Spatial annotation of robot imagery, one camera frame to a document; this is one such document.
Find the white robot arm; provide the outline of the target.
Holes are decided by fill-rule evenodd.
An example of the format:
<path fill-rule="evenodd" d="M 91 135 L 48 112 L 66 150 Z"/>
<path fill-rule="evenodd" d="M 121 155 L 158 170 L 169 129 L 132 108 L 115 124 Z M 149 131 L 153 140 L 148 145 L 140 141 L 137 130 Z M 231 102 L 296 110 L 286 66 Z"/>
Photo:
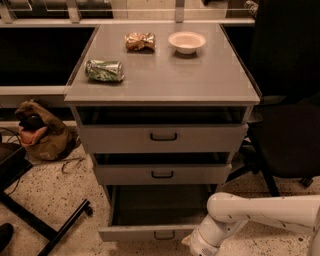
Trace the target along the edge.
<path fill-rule="evenodd" d="M 222 242 L 249 221 L 312 236 L 307 256 L 320 256 L 320 196 L 243 198 L 218 192 L 207 201 L 208 214 L 182 239 L 193 256 L 215 256 Z"/>

